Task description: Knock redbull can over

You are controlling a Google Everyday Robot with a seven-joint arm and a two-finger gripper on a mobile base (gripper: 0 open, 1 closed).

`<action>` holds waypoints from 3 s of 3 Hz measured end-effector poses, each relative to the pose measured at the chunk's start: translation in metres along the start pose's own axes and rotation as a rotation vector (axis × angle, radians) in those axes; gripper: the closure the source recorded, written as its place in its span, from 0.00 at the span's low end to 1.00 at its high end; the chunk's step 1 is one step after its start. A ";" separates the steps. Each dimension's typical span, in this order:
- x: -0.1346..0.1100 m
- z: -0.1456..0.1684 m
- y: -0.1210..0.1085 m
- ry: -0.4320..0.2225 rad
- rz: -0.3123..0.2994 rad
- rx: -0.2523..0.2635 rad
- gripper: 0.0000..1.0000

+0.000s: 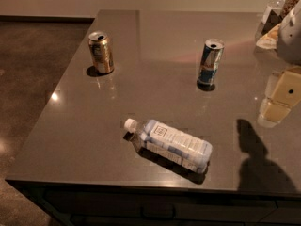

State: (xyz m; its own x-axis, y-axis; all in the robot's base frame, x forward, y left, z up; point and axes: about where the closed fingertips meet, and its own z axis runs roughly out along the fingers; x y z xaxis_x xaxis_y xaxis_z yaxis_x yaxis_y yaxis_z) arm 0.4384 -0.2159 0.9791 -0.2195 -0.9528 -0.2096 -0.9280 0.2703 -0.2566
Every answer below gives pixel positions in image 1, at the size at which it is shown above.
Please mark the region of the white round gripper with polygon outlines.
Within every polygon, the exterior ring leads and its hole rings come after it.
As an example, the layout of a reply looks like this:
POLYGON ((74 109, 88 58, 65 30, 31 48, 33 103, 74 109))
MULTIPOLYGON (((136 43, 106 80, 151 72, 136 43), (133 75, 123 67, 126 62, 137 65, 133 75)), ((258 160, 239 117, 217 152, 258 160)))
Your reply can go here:
MULTIPOLYGON (((301 1, 282 20, 277 36, 277 55, 290 64, 301 64, 301 1)), ((265 96, 268 99, 262 100, 257 123, 273 128, 291 112, 288 107, 301 101, 301 68, 291 67, 281 73, 272 73, 265 96)))

